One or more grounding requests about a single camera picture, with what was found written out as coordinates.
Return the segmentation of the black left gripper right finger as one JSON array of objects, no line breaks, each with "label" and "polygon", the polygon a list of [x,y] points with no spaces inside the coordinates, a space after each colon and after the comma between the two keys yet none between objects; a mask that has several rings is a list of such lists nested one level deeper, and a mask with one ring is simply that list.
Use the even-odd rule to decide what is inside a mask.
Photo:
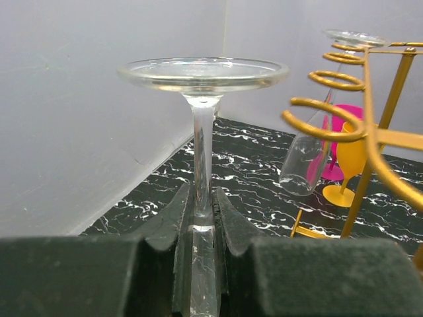
[{"label": "black left gripper right finger", "polygon": [[421,316],[420,275],[383,238],[268,236],[218,188],[222,316]]}]

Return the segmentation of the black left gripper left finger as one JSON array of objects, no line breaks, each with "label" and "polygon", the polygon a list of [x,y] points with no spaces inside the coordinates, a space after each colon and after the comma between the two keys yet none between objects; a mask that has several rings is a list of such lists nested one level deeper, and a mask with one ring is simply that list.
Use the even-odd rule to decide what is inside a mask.
[{"label": "black left gripper left finger", "polygon": [[121,235],[1,240],[2,316],[187,316],[190,185]]}]

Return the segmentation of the clear wine glass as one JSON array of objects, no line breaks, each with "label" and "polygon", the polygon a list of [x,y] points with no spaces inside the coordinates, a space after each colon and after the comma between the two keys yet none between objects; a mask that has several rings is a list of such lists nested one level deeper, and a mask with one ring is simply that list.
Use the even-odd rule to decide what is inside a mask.
[{"label": "clear wine glass", "polygon": [[[325,59],[339,63],[338,70],[314,71],[309,74],[309,78],[328,87],[323,102],[332,105],[337,90],[356,92],[364,88],[362,80],[343,74],[342,66],[361,65],[363,58],[356,55],[358,52],[364,48],[386,47],[389,41],[380,36],[350,30],[327,29],[324,33],[338,43],[343,51],[324,55]],[[281,187],[293,195],[311,195],[323,175],[330,153],[331,142],[299,132],[292,141],[282,165],[279,177]]]},{"label": "clear wine glass", "polygon": [[286,79],[286,65],[228,57],[174,57],[134,61],[118,69],[140,87],[177,92],[189,103],[194,122],[194,192],[187,231],[190,289],[188,316],[219,316],[218,253],[212,209],[212,134],[218,102],[228,92],[271,87]]}]

